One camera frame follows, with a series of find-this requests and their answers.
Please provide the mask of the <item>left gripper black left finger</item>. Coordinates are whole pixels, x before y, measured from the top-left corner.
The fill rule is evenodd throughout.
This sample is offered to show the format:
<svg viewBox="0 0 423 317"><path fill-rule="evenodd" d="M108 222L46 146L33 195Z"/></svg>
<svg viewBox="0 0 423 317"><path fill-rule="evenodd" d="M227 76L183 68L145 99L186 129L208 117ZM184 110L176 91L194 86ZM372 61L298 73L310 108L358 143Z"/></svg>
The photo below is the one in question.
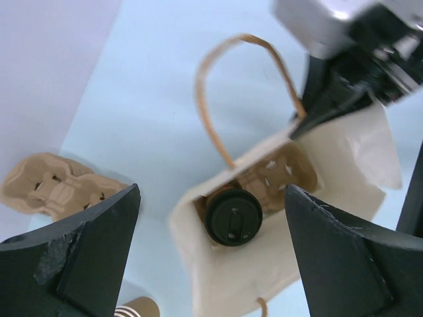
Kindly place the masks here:
<svg viewBox="0 0 423 317"><path fill-rule="evenodd" d="M139 215L137 184L1 243L2 316L113 316Z"/></svg>

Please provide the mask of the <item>black cup lid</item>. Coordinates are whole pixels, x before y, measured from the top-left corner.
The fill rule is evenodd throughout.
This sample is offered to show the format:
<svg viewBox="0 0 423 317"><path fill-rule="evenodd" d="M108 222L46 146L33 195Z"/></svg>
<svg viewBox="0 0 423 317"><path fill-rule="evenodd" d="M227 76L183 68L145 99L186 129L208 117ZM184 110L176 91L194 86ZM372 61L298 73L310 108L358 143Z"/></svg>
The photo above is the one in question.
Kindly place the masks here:
<svg viewBox="0 0 423 317"><path fill-rule="evenodd" d="M262 220L259 201L243 189L220 191L206 202L205 228L210 238L222 246L250 242L259 232Z"/></svg>

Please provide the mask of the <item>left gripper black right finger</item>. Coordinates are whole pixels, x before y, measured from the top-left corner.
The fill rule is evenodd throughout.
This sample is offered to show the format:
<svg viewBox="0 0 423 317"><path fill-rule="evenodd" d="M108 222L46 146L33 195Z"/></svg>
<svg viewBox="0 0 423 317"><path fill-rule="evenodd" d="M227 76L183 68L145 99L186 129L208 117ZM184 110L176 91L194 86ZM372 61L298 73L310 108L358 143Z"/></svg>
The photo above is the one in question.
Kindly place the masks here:
<svg viewBox="0 0 423 317"><path fill-rule="evenodd" d="M286 217L311 316L421 316L422 239L375 225L297 186Z"/></svg>

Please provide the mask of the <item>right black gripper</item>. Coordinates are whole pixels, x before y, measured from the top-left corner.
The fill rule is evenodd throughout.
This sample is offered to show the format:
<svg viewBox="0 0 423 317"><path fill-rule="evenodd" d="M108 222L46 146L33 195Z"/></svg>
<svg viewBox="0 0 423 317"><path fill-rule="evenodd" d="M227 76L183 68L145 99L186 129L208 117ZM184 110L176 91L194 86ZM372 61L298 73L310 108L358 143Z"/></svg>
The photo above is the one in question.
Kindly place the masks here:
<svg viewBox="0 0 423 317"><path fill-rule="evenodd" d="M346 28L350 46L328 59L309 58L297 139L317 126L380 101L386 106L422 86L422 22L411 27L382 4Z"/></svg>

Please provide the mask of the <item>single cardboard cup carrier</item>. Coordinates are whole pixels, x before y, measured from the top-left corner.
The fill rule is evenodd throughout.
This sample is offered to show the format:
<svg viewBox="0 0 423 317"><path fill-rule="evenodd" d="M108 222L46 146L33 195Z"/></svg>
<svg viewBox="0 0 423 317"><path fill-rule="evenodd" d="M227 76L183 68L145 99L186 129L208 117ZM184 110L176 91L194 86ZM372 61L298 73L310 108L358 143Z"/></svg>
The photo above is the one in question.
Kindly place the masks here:
<svg viewBox="0 0 423 317"><path fill-rule="evenodd" d="M265 214L285 208L285 191L295 184L308 192L318 189L318 177L309 158L294 143L288 142L237 176L242 189L259 201Z"/></svg>

